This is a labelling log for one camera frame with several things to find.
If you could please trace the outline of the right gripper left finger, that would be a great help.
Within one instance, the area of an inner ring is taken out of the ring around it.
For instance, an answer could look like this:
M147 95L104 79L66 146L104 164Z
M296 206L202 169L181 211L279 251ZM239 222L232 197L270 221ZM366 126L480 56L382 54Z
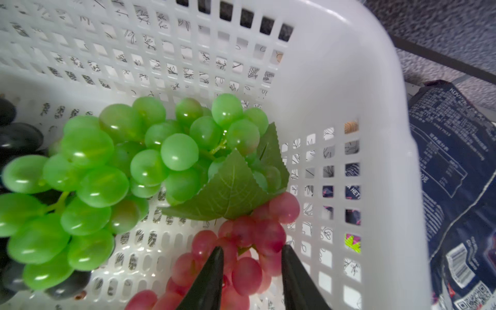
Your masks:
M219 310L223 288L224 252L214 248L177 310Z

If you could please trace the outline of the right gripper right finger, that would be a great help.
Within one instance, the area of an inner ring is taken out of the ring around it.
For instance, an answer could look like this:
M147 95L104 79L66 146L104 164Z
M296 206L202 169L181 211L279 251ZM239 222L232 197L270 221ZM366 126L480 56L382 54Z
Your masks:
M331 310L290 245L282 248L284 305L289 310Z

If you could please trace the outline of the red grape bunch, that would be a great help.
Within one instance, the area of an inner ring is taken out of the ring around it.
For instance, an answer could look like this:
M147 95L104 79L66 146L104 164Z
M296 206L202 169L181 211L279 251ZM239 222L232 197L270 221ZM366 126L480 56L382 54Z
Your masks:
M299 215L297 197L284 192L250 215L224 222L218 232L198 232L191 251L174 263L165 293L158 296L151 290L140 291L126 309L177 309L217 246L224 252L220 309L249 309L251 296L265 293L273 278L281 275L286 241L283 226Z

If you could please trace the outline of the green grape bunch right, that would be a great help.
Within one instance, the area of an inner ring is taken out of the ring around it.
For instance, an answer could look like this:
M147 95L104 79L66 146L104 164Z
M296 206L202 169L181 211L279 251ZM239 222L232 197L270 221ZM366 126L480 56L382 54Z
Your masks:
M112 104L68 121L48 154L1 168L1 238L24 267L27 290L101 266L114 237L148 215L148 199L161 189L168 215L208 221L246 216L287 186L262 109L221 94L211 108L184 98L175 115L151 97Z

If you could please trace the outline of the dark blue snack bag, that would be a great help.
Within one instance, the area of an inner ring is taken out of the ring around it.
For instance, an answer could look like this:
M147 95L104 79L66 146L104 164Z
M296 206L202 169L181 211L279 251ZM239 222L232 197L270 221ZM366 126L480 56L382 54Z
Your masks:
M447 81L409 100L434 309L495 308L495 125Z

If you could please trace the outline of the black grape bunch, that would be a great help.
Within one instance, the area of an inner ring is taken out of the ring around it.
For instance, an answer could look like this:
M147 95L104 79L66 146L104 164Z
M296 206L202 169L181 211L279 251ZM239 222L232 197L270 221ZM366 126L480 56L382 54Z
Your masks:
M38 149L43 144L43 135L34 126L16 123L17 110L14 104L1 98L1 168L12 160L24 155L40 155ZM7 254L8 238L1 238L1 305L10 302L18 292L27 290L22 280L24 267L14 262ZM66 281L46 290L54 300L79 299L85 297L85 287L91 273L74 272Z

